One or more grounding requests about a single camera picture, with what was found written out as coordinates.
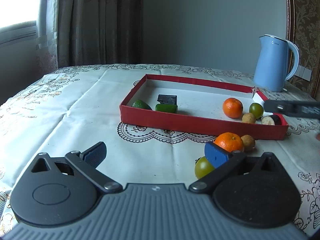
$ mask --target floral lace pattern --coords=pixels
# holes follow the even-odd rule
[[[25,90],[19,92],[14,97],[0,106],[0,135],[4,136],[12,132],[14,128],[20,124],[21,120],[30,118],[37,118],[34,110],[37,106],[48,101],[52,97],[61,97],[64,94],[64,88],[72,85],[81,80],[81,75],[87,72],[104,71],[108,69],[121,69],[124,71],[129,70],[143,70],[155,71],[162,73],[163,71],[170,70],[170,73],[193,75],[195,73],[206,74],[213,78],[238,80],[239,82],[250,83],[252,82],[252,75],[239,73],[237,71],[222,71],[215,69],[187,67],[181,65],[126,65],[126,64],[113,64],[113,65],[85,65],[75,67],[65,67],[56,70],[55,72],[45,75],[38,82],[30,85]],[[292,84],[285,84],[286,92],[276,93],[262,89],[263,93],[271,99],[279,100],[308,100],[313,101],[310,95],[297,89]],[[288,122],[290,128],[288,135],[302,136],[302,133],[307,133],[313,130],[320,130],[320,125],[313,120],[293,119]],[[215,136],[199,135],[192,133],[182,133],[170,130],[159,130],[148,127],[128,125],[119,123],[117,126],[117,133],[123,140],[134,143],[143,143],[145,141],[155,139],[169,144],[177,144],[185,140],[191,140],[197,143],[205,143],[212,141]],[[6,168],[0,166],[0,179],[5,175]],[[317,228],[320,225],[320,201],[319,201],[319,174],[311,176],[308,173],[298,173],[298,177],[304,181],[307,186],[303,187],[300,191],[300,196],[303,204],[309,205],[309,215],[302,213],[302,210],[295,218],[297,227],[306,231],[308,228]],[[0,236],[8,232],[17,223],[13,212],[10,207],[10,190],[0,186]]]
[[[320,174],[316,174],[315,180],[312,179],[310,173],[299,172],[298,177],[310,184],[310,189],[302,190],[300,193],[301,202],[309,203],[309,216],[303,219],[298,212],[294,223],[302,230],[305,230],[310,223],[316,229],[320,225]]]

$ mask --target window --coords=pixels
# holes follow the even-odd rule
[[[40,0],[0,0],[0,28],[35,21]]]

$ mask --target damask wallpaper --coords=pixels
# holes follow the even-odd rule
[[[320,99],[319,58],[320,58],[320,0],[294,0],[295,28],[294,43],[300,51],[299,64],[312,71],[311,81],[294,76],[290,83]]]

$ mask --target curtain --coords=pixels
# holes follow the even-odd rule
[[[41,0],[40,74],[60,67],[140,63],[141,0]]]

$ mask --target kettle lid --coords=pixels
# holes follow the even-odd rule
[[[281,40],[281,41],[287,41],[287,40],[285,40],[285,39],[281,39],[281,38],[279,38],[279,37],[277,37],[277,36],[270,35],[270,34],[265,34],[265,35],[263,35],[263,36],[268,36],[268,37],[275,38],[275,39],[278,39],[278,40]]]

